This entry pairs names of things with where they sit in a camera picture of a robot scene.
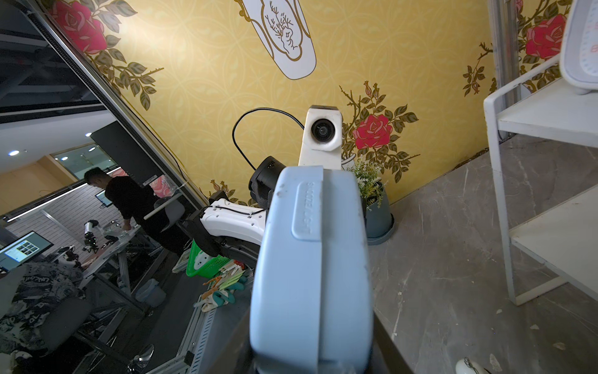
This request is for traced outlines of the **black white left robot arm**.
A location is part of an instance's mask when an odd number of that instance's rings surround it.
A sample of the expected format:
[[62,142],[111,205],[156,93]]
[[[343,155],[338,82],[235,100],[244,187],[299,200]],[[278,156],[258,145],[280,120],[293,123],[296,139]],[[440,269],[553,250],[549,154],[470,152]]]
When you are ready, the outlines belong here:
[[210,204],[182,223],[192,240],[189,276],[202,276],[211,261],[222,260],[207,276],[206,291],[195,304],[199,312],[198,341],[191,373],[254,373],[249,344],[249,316],[253,271],[257,265],[266,218],[274,189],[284,166],[267,157],[249,182],[255,207],[235,204],[224,190]]

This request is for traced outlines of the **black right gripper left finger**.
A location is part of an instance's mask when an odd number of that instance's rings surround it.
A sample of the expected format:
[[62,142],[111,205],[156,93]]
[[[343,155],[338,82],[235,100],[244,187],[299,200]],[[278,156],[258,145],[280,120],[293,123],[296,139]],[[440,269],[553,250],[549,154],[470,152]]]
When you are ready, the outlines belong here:
[[221,353],[210,366],[210,373],[247,374],[255,372],[255,359],[249,340],[250,313],[237,325]]

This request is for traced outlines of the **white square alarm clock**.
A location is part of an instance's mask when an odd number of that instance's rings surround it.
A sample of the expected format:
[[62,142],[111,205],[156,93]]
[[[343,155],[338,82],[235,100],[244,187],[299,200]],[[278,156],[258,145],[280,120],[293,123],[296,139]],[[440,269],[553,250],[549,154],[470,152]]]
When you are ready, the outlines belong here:
[[559,69],[577,95],[597,91],[597,0],[572,2]]

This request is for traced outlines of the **blue square alarm clock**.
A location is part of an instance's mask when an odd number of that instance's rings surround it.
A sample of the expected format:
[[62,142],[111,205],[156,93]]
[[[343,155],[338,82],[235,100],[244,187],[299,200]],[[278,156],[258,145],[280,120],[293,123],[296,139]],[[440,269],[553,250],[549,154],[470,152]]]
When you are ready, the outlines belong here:
[[368,240],[354,175],[281,173],[261,244],[249,324],[261,373],[363,373],[372,351]]

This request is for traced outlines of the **white twin-bell alarm clock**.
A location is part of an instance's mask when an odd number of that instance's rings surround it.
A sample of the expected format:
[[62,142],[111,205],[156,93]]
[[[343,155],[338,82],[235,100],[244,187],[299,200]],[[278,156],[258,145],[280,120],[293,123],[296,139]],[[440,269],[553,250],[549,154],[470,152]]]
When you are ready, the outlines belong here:
[[456,374],[490,374],[490,372],[469,358],[462,358],[456,363]]

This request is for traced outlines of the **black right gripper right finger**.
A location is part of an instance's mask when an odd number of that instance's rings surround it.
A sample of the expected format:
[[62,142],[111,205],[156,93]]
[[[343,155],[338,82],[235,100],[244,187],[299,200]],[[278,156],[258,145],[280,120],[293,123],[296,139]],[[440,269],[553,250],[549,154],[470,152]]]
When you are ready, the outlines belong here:
[[376,314],[373,323],[371,373],[414,373]]

